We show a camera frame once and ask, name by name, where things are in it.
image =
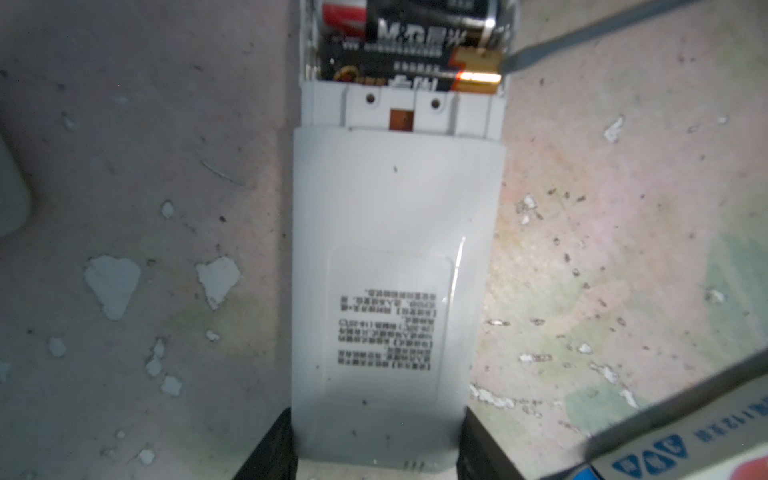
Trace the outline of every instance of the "white plastic device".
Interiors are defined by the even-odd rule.
[[[458,458],[468,401],[505,160],[505,89],[318,81],[311,1],[302,13],[296,453],[440,472]],[[413,112],[412,131],[389,129],[393,109]]]

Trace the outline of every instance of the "red battery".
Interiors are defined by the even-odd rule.
[[[323,23],[345,36],[365,38],[367,0],[318,0]]]

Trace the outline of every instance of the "green stain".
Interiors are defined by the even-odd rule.
[[[732,235],[723,235],[723,242],[749,299],[749,308],[745,310],[768,335],[768,249],[754,239],[742,241]]]
[[[768,336],[768,249],[724,233],[710,252],[706,283],[726,301],[708,306],[709,341],[698,351],[724,367],[761,349]]]
[[[512,323],[526,323],[532,318],[546,319],[565,315],[576,306],[584,292],[581,285],[588,281],[569,279],[562,282],[556,280],[554,275],[542,275],[528,281],[518,277],[510,278],[507,269],[508,267],[501,263],[491,265],[488,291],[493,295],[498,311],[509,312],[505,319]]]
[[[175,341],[196,348],[209,346],[208,329],[221,336],[216,350],[228,356],[276,359],[279,348],[287,348],[290,339],[283,338],[276,315],[267,314],[251,296],[230,293],[215,312],[202,298],[189,303],[166,320],[168,332]]]
[[[599,281],[598,277],[597,280],[590,283],[597,286]],[[564,338],[547,337],[539,344],[537,351],[551,354],[556,361],[537,364],[538,370],[541,372],[541,379],[545,382],[561,381],[574,375],[573,369],[563,367],[565,363],[570,363],[573,366],[584,366],[593,362],[594,355],[579,353],[578,347],[582,343],[587,343],[599,355],[603,347],[611,341],[611,337],[617,334],[611,332],[611,327],[616,330],[625,328],[616,323],[618,317],[630,318],[634,322],[639,322],[640,319],[657,318],[659,315],[660,309],[645,293],[633,292],[632,296],[620,306],[602,312],[601,318],[590,317],[563,332]]]
[[[583,433],[595,435],[637,413],[620,396],[621,388],[610,383],[585,387],[565,396],[568,421]],[[650,403],[635,395],[641,409]]]

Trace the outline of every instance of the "peeling paint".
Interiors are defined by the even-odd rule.
[[[163,204],[160,206],[160,215],[163,216],[163,218],[171,218],[174,215],[174,205],[171,203],[170,200],[166,200],[163,202]]]
[[[549,355],[548,353],[543,353],[541,355],[536,355],[534,353],[523,353],[520,355],[519,360],[523,363],[551,362],[552,355]]]
[[[639,409],[640,406],[637,404],[637,400],[634,399],[634,394],[629,391],[629,389],[624,389],[619,392],[619,395],[624,397],[625,400],[627,400],[627,405],[632,407],[633,409]]]
[[[141,269],[133,261],[102,255],[88,261],[85,282],[101,303],[104,315],[110,320],[119,320],[125,314],[140,275]]]
[[[619,115],[619,118],[613,124],[611,124],[610,127],[605,129],[605,132],[603,132],[603,137],[605,137],[605,140],[615,144],[619,140],[619,134],[621,133],[621,128],[623,126],[624,115]]]
[[[151,465],[151,463],[154,462],[154,452],[152,452],[150,449],[141,450],[137,457],[139,462],[145,465]]]
[[[160,385],[160,391],[170,396],[179,396],[181,394],[181,381],[175,376],[166,375],[163,384]]]
[[[595,372],[600,373],[608,382],[614,385],[619,382],[619,374],[608,365],[598,365],[597,363],[590,363],[589,368]]]
[[[64,340],[52,336],[48,339],[48,351],[51,355],[60,359],[67,352],[67,346],[64,344]]]
[[[469,392],[472,394],[472,398],[493,405],[497,409],[513,409],[515,407],[515,401],[513,399],[497,396],[474,383],[469,384]]]
[[[205,297],[211,310],[216,310],[230,289],[240,280],[240,270],[229,257],[219,257],[211,263],[196,265],[197,279],[205,289]]]

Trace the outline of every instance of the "battery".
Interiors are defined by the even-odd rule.
[[[422,48],[387,46],[333,36],[321,51],[321,78],[365,85],[427,91],[494,94],[501,84],[500,51],[474,47],[439,48],[425,56]]]
[[[368,42],[499,48],[510,38],[508,0],[319,0],[323,23]]]

